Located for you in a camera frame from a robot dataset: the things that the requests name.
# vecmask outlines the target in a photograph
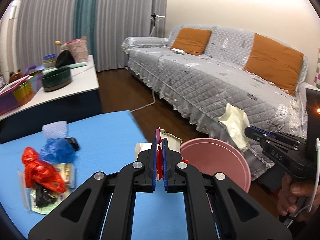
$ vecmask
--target pink bag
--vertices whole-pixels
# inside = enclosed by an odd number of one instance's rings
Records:
[[[60,52],[69,50],[76,63],[88,61],[87,40],[74,40],[60,46]]]

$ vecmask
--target human hand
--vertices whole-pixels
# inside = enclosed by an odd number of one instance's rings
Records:
[[[279,191],[279,200],[277,210],[280,215],[286,216],[288,213],[294,214],[297,211],[297,205],[295,204],[298,197],[308,197],[306,204],[310,202],[310,198],[313,193],[314,182],[301,181],[292,183],[292,178],[287,173],[282,178],[282,189]],[[320,186],[316,192],[316,198],[312,204],[311,211],[303,210],[296,218],[297,222],[308,222],[313,214],[316,212],[320,204]]]

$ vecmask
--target metal screw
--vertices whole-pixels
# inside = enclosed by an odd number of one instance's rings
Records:
[[[179,169],[185,169],[186,167],[188,167],[188,165],[186,163],[183,163],[183,162],[178,163],[177,166],[178,166]]]
[[[135,169],[140,169],[142,166],[143,164],[141,162],[132,163],[132,167],[134,167]]]
[[[222,172],[218,172],[215,176],[218,180],[224,180],[226,178],[226,176]]]
[[[95,175],[94,175],[94,178],[96,180],[100,180],[100,179],[103,179],[104,178],[104,174],[102,172],[97,172]]]

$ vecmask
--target curtain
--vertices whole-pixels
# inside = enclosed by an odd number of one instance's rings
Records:
[[[152,0],[152,13],[165,16],[167,12],[167,0]],[[165,19],[157,22],[157,27],[152,37],[164,37]]]
[[[56,40],[73,39],[75,0],[21,0],[17,26],[17,62],[24,72],[42,57],[59,53]]]
[[[87,36],[89,54],[94,52],[94,34],[97,0],[76,0],[74,12],[74,39]]]
[[[96,57],[97,71],[126,66],[128,57],[121,51],[122,42],[130,36],[149,36],[150,15],[165,15],[166,0],[97,0]],[[157,30],[163,37],[164,23]]]

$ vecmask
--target white power strip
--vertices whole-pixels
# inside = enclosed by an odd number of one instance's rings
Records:
[[[173,53],[177,53],[177,54],[185,54],[185,51],[182,49],[172,49]]]

